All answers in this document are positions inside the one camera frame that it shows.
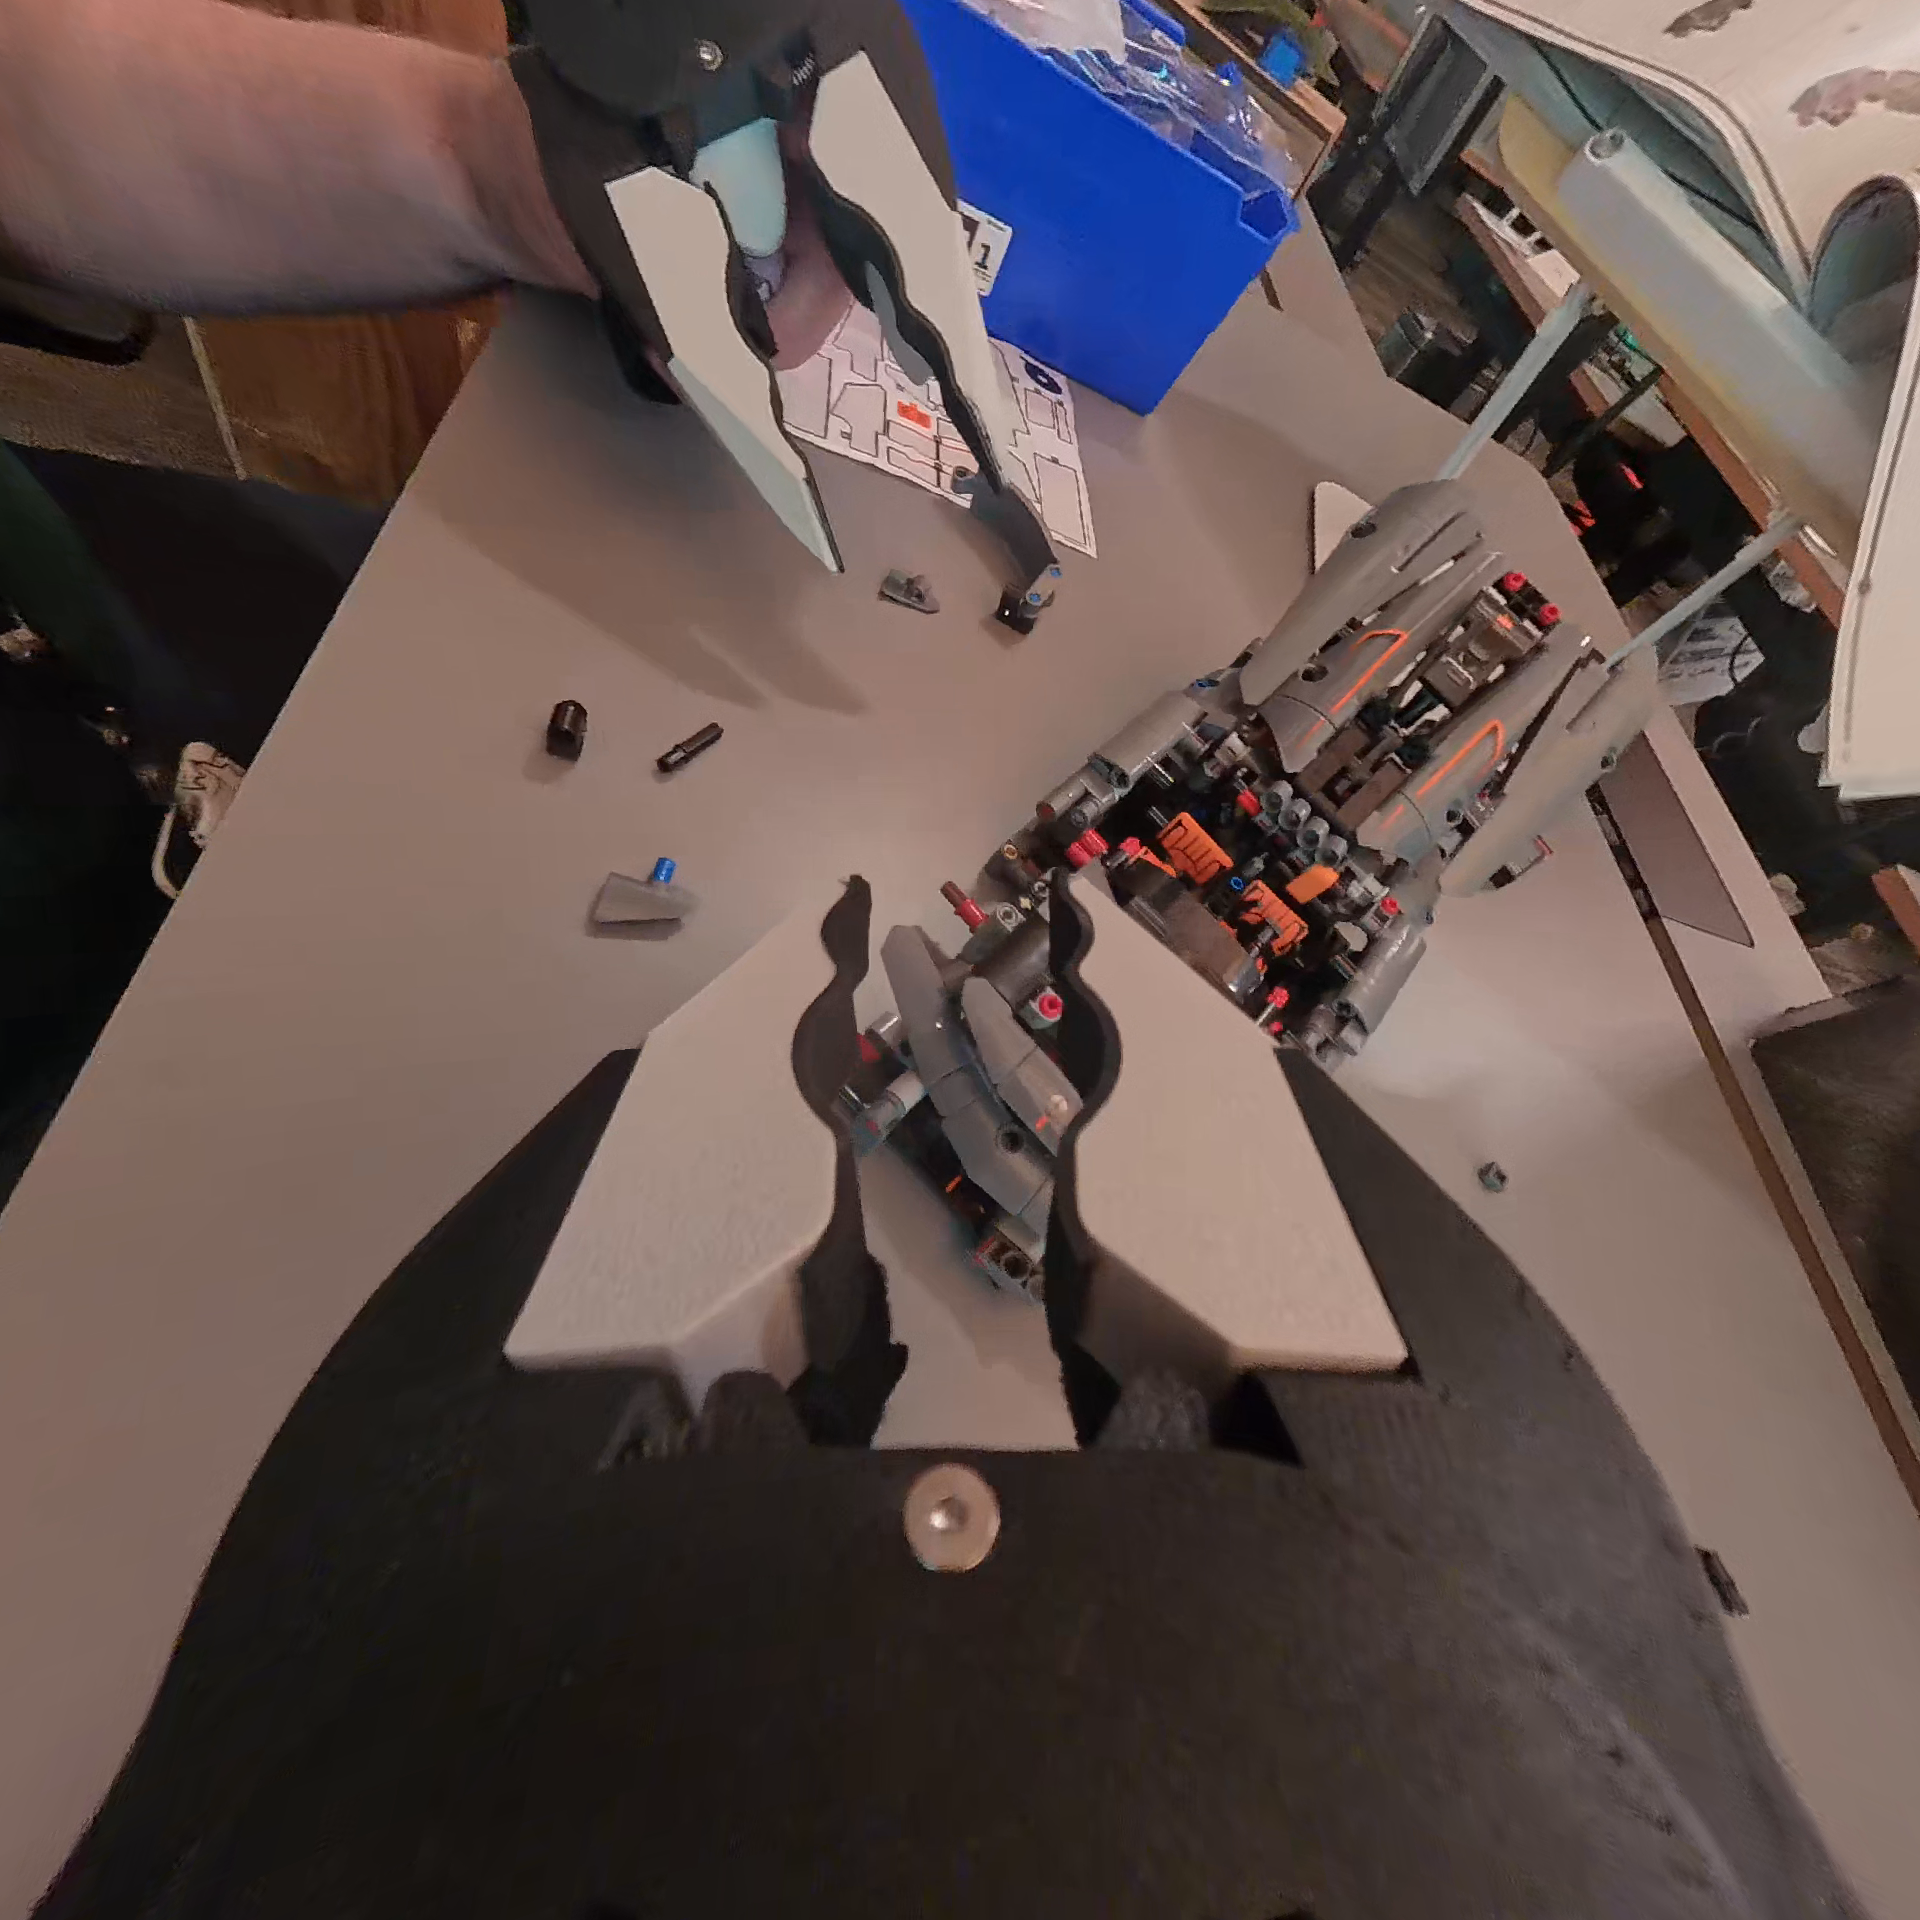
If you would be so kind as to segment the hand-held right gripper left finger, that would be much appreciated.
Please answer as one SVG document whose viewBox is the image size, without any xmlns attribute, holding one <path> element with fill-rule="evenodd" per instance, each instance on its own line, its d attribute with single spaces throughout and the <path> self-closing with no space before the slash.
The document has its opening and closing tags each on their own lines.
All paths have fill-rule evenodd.
<svg viewBox="0 0 1920 1920">
<path fill-rule="evenodd" d="M 906 1376 L 844 1083 L 871 885 L 812 888 L 656 1023 L 505 1335 L 524 1370 L 630 1365 L 699 1411 L 767 1379 L 809 1441 L 868 1447 Z"/>
</svg>

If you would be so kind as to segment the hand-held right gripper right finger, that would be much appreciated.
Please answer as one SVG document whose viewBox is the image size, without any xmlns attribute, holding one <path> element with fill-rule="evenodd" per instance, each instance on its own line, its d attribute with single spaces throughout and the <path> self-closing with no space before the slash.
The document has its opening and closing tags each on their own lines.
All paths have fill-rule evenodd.
<svg viewBox="0 0 1920 1920">
<path fill-rule="evenodd" d="M 1397 1379 L 1409 1338 L 1280 1049 L 1091 877 L 1059 875 L 1059 1055 L 1044 1328 L 1077 1447 L 1193 1423 L 1265 1444 L 1254 1385 Z"/>
</svg>

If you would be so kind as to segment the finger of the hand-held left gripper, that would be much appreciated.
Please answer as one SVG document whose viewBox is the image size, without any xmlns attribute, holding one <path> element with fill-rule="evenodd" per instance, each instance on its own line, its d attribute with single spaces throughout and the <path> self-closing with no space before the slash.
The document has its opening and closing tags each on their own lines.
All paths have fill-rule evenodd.
<svg viewBox="0 0 1920 1920">
<path fill-rule="evenodd" d="M 812 43 L 809 188 L 850 290 L 900 368 L 941 389 L 973 471 L 1011 479 L 1009 407 L 954 200 L 941 99 L 919 43 Z"/>
<path fill-rule="evenodd" d="M 846 563 L 812 471 L 783 428 L 772 351 L 754 347 L 733 301 L 746 260 L 722 203 L 656 168 L 610 180 L 604 193 L 656 317 L 665 378 L 788 531 L 840 574 Z"/>
</svg>

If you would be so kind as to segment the dark grey curved lego panel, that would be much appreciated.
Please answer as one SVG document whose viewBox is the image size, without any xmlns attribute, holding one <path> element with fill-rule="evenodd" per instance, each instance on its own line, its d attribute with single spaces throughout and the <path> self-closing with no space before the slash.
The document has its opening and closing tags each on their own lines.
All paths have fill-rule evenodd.
<svg viewBox="0 0 1920 1920">
<path fill-rule="evenodd" d="M 1007 553 L 1009 579 L 1004 585 L 996 621 L 1028 638 L 1060 588 L 1060 565 L 1039 509 L 1007 479 L 967 471 L 954 475 L 954 496 L 996 537 Z"/>
</svg>

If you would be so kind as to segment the grey lego beam blue pins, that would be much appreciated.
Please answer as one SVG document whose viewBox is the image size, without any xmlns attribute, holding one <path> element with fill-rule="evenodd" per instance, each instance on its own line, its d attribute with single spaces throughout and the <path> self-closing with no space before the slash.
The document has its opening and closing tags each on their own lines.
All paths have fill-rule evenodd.
<svg viewBox="0 0 1920 1920">
<path fill-rule="evenodd" d="M 673 855 L 656 855 L 636 875 L 610 872 L 589 906 L 589 933 L 599 941 L 671 941 L 699 915 L 699 894 L 680 875 Z"/>
</svg>

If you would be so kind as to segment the grey lego car model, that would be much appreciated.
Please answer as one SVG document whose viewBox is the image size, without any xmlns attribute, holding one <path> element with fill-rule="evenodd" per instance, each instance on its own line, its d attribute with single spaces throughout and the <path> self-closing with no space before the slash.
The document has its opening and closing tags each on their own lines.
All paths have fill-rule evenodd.
<svg viewBox="0 0 1920 1920">
<path fill-rule="evenodd" d="M 1053 893 L 1083 877 L 1276 1050 L 1357 1059 L 1426 954 L 1439 901 L 1499 893 L 1641 734 L 1645 647 L 1571 627 L 1465 490 L 1362 507 L 1231 666 L 1096 745 L 967 888 L 959 949 L 883 943 L 890 1010 L 844 1089 L 855 1149 L 934 1186 L 996 1291 L 1042 1301 L 1060 1067 Z"/>
</svg>

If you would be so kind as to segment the person's left forearm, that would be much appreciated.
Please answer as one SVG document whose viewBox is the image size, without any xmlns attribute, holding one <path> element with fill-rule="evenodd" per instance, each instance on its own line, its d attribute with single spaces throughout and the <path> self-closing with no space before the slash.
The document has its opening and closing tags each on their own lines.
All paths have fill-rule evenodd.
<svg viewBox="0 0 1920 1920">
<path fill-rule="evenodd" d="M 599 290 L 505 62 L 231 2 L 4 2 L 4 273 L 187 317 Z"/>
</svg>

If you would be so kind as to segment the lego instruction booklet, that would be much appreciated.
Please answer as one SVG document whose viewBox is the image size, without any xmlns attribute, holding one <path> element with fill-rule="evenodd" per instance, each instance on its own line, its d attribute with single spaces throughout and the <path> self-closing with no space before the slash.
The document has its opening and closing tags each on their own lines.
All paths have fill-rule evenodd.
<svg viewBox="0 0 1920 1920">
<path fill-rule="evenodd" d="M 1687 205 L 1877 382 L 1916 308 L 1916 2 L 1449 2 L 1448 24 L 1578 146 L 1622 130 Z M 1916 573 L 1916 507 L 1882 544 Z M 1916 792 L 1916 585 L 1897 605 L 1904 686 L 1871 704 L 1868 775 Z"/>
</svg>

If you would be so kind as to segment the person's left hand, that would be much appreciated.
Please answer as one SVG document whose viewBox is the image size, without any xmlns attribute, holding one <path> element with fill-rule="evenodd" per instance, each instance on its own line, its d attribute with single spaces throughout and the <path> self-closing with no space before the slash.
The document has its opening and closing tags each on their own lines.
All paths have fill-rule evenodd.
<svg viewBox="0 0 1920 1920">
<path fill-rule="evenodd" d="M 748 266 L 773 332 L 773 368 L 803 367 L 852 304 L 832 257 L 791 244 L 782 255 L 748 255 Z"/>
</svg>

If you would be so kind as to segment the white sticker sheet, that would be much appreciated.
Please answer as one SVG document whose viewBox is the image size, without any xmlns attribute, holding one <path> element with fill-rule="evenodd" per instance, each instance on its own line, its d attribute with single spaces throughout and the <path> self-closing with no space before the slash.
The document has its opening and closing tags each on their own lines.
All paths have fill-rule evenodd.
<svg viewBox="0 0 1920 1920">
<path fill-rule="evenodd" d="M 1009 407 L 1004 453 L 1019 494 L 1056 550 L 1096 555 L 1091 484 L 1069 378 L 1009 343 L 991 343 Z M 821 353 L 778 375 L 783 426 L 812 451 L 880 466 L 923 494 L 958 494 L 978 464 L 958 434 L 941 389 L 913 382 L 890 357 L 880 319 L 852 304 Z"/>
</svg>

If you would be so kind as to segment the blue plastic bin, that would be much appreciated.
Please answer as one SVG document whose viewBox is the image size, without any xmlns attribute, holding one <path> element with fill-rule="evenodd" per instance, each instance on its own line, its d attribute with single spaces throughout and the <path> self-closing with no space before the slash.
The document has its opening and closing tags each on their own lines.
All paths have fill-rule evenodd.
<svg viewBox="0 0 1920 1920">
<path fill-rule="evenodd" d="M 906 6 L 934 75 L 991 335 L 1150 414 L 1301 228 L 1292 188 L 1169 138 L 973 2 Z"/>
</svg>

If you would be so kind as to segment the clear plastic bags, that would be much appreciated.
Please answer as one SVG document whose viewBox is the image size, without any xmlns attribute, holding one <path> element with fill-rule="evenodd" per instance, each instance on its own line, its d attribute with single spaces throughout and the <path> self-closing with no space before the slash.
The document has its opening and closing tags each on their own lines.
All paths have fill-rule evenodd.
<svg viewBox="0 0 1920 1920">
<path fill-rule="evenodd" d="M 1302 187 L 1302 168 L 1237 66 L 1208 66 L 1158 2 L 973 2 L 973 14 L 1190 156 L 1208 141 L 1231 175 L 1259 175 L 1288 193 Z"/>
</svg>

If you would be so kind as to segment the pale book stand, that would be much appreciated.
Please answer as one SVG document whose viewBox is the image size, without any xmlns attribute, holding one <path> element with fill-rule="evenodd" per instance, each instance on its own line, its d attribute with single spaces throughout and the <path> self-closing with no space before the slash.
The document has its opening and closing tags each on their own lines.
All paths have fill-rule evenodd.
<svg viewBox="0 0 1920 1920">
<path fill-rule="evenodd" d="M 1772 490 L 1772 515 L 1762 520 L 1762 537 L 1627 640 L 1609 662 L 1652 651 L 1760 558 L 1812 529 L 1848 558 L 1829 776 L 1853 790 L 1892 786 L 1892 775 L 1866 771 L 1866 741 L 1883 728 L 1871 704 L 1908 681 L 1897 601 L 1913 590 L 1916 573 L 1910 558 L 1892 555 L 1877 585 L 1877 563 L 1897 509 L 1916 507 L 1916 308 L 1904 314 L 1897 375 L 1877 406 L 1877 382 L 1705 222 L 1682 187 L 1622 130 L 1593 130 L 1571 146 L 1535 107 L 1510 99 L 1499 149 L 1513 195 L 1578 266 L 1578 279 L 1442 478 L 1471 466 L 1497 421 L 1513 413 L 1517 384 L 1545 367 L 1587 308 L 1628 323 L 1717 439 Z"/>
</svg>

